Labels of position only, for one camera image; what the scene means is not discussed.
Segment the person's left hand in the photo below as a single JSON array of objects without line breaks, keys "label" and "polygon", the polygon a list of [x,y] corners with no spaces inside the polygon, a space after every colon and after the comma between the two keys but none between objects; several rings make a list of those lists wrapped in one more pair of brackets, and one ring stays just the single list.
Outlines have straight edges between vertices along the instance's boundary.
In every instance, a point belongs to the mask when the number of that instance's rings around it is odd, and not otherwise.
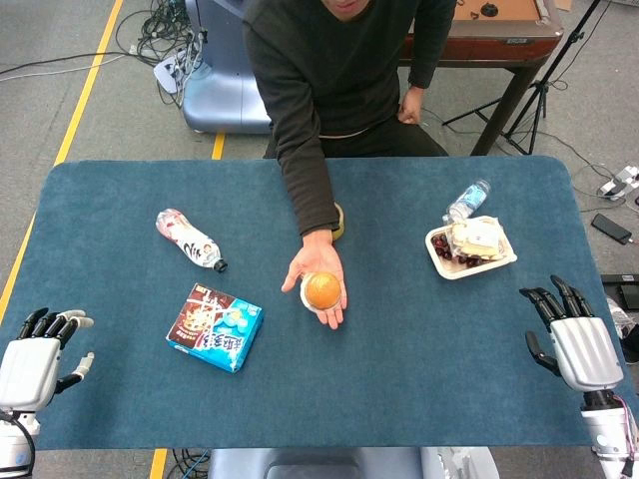
[{"label": "person's left hand", "polygon": [[425,89],[410,86],[405,92],[399,107],[397,118],[407,125],[418,125],[421,118],[422,101]]}]

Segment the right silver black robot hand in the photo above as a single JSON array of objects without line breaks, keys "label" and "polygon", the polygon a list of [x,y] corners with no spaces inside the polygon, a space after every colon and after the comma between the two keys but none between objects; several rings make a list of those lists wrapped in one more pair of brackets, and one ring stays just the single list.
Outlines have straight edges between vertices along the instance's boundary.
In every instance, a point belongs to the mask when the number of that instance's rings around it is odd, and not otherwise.
[{"label": "right silver black robot hand", "polygon": [[533,360],[582,393],[612,390],[623,380],[615,346],[602,318],[595,315],[582,292],[557,275],[558,290],[522,288],[519,293],[534,306],[547,331],[554,353],[542,350],[532,331],[525,341]]}]

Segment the person's right hand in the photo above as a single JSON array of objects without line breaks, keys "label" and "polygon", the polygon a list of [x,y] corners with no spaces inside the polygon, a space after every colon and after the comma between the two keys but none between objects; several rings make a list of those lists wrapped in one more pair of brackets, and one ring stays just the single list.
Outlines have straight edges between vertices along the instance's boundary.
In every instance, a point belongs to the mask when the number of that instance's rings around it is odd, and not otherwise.
[{"label": "person's right hand", "polygon": [[305,234],[302,247],[290,263],[281,291],[287,293],[297,281],[309,273],[329,272],[340,285],[340,304],[329,310],[317,312],[318,320],[336,330],[343,323],[343,311],[347,307],[347,293],[340,258],[332,245],[330,230],[317,230]]}]

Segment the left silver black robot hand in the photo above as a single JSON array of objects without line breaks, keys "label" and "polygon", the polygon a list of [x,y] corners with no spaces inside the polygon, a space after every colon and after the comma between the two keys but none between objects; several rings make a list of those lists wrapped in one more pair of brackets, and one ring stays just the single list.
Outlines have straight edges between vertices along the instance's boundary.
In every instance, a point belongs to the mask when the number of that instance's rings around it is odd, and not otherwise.
[{"label": "left silver black robot hand", "polygon": [[23,322],[1,362],[1,410],[6,413],[36,413],[56,394],[83,381],[95,353],[84,355],[76,368],[60,375],[62,353],[73,334],[95,324],[84,310],[62,312],[40,308]]}]

